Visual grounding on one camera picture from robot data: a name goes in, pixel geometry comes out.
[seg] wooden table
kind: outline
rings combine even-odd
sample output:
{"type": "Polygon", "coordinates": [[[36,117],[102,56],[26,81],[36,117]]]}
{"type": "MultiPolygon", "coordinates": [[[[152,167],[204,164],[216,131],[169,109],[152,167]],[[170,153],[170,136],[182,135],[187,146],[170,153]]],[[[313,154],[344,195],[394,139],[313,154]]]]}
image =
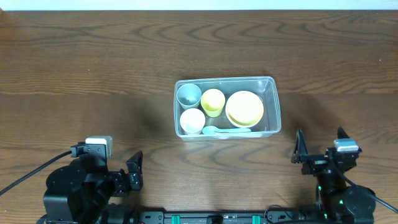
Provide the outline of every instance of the wooden table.
{"type": "MultiPolygon", "coordinates": [[[[3,12],[0,188],[92,135],[111,135],[109,168],[144,151],[144,188],[121,200],[167,210],[265,210],[314,203],[291,164],[343,126],[363,153],[347,172],[398,206],[398,20],[394,11],[3,12]],[[282,130],[264,139],[182,142],[178,80],[269,75],[282,130]]],[[[66,157],[0,198],[0,223],[35,223],[45,180],[66,157]]],[[[398,216],[377,205],[376,223],[398,216]]]]}

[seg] spoon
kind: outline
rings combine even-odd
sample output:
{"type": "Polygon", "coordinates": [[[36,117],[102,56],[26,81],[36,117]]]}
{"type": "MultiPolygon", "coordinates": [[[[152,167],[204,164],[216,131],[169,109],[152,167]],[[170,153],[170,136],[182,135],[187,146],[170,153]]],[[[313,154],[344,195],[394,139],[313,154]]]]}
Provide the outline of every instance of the spoon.
{"type": "Polygon", "coordinates": [[[250,128],[231,128],[231,129],[220,129],[216,126],[207,126],[202,129],[203,134],[214,134],[214,133],[245,133],[251,132],[250,128]]]}

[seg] plastic bin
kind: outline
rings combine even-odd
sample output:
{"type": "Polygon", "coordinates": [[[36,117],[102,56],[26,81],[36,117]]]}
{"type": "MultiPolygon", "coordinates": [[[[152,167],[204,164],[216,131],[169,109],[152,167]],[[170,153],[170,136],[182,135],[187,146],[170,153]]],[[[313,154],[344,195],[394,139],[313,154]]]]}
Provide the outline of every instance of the plastic bin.
{"type": "MultiPolygon", "coordinates": [[[[223,112],[216,118],[206,115],[205,126],[213,125],[217,128],[235,128],[226,117],[225,106],[223,112]]],[[[180,80],[174,89],[174,123],[175,132],[184,141],[204,141],[215,139],[241,139],[241,138],[265,138],[281,129],[280,107],[275,80],[272,77],[237,77],[237,78],[207,78],[197,80],[180,80]],[[264,115],[255,126],[251,127],[251,133],[215,133],[186,135],[180,125],[180,117],[184,109],[177,101],[177,90],[184,84],[192,83],[199,86],[202,93],[216,88],[221,90],[226,101],[237,91],[250,91],[257,94],[264,104],[264,115]]]]}

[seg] white background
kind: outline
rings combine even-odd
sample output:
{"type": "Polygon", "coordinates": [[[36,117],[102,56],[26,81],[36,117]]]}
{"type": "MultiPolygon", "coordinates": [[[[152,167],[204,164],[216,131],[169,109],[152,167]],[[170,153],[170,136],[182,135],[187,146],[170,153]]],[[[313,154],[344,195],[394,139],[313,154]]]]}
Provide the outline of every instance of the white background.
{"type": "Polygon", "coordinates": [[[398,0],[0,0],[3,10],[398,9],[398,0]]]}

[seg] light green cup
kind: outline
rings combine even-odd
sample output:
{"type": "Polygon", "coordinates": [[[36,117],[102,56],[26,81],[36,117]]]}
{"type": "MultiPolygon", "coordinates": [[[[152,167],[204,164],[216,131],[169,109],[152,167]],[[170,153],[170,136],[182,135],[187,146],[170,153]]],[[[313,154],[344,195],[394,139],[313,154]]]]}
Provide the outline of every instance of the light green cup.
{"type": "Polygon", "coordinates": [[[208,116],[215,118],[223,112],[225,105],[224,93],[217,89],[207,90],[201,96],[200,104],[208,116]]]}

